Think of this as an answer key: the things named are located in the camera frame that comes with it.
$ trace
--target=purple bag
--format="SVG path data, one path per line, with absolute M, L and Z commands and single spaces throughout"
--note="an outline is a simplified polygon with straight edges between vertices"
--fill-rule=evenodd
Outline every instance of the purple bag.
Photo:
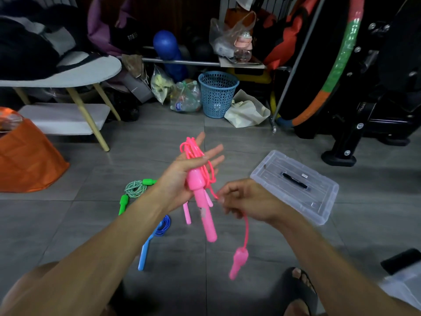
M 119 56 L 134 54 L 142 47 L 142 25 L 129 13 L 131 0 L 125 0 L 115 26 L 101 21 L 101 1 L 92 0 L 87 14 L 87 32 L 89 40 L 103 52 Z

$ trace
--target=right hand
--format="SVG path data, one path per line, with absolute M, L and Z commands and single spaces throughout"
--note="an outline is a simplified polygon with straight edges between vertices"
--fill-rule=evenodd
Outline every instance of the right hand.
M 274 224 L 287 213 L 295 212 L 252 179 L 226 183 L 218 191 L 218 197 L 225 214 L 233 212 L 239 219 L 246 213 L 258 221 Z

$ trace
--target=plastic storage box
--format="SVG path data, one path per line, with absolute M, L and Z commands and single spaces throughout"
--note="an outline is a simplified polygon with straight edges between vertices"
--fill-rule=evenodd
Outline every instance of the plastic storage box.
M 386 277 L 379 286 L 389 296 L 421 310 L 421 262 Z
M 316 225 L 329 218 L 339 185 L 279 151 L 271 151 L 250 177 Z

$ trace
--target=blue plastic basket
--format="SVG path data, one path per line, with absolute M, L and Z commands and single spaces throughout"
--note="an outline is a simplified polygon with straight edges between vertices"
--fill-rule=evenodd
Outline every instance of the blue plastic basket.
M 231 106 L 239 80 L 232 74 L 211 71 L 199 75 L 203 111 L 206 116 L 221 119 Z

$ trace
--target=foot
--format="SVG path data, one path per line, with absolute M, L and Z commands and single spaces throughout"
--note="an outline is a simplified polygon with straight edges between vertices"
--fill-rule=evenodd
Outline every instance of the foot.
M 310 287 L 313 292 L 315 292 L 312 283 L 310 283 L 310 280 L 307 278 L 305 274 L 301 273 L 301 269 L 295 268 L 292 271 L 292 276 L 294 278 L 300 279 L 305 285 Z M 309 313 L 309 309 L 306 303 L 304 303 L 303 300 L 295 300 L 292 303 L 290 303 L 284 313 L 284 316 L 305 316 L 305 315 L 310 315 L 310 313 Z

